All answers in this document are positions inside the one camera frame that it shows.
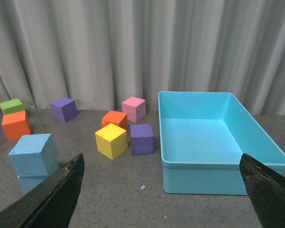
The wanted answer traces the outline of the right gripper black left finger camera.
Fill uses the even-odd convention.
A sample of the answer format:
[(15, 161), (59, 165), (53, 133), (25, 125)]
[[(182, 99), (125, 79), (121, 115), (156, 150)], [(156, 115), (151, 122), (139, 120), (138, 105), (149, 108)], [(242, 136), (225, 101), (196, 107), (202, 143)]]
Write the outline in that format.
[(80, 153), (18, 201), (0, 212), (0, 228), (67, 228), (85, 170)]

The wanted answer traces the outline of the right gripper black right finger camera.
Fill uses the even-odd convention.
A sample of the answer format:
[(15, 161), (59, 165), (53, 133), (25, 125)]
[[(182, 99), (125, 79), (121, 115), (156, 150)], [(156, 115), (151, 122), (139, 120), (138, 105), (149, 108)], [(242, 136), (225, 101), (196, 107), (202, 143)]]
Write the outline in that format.
[(245, 153), (239, 169), (261, 226), (285, 228), (285, 177)]

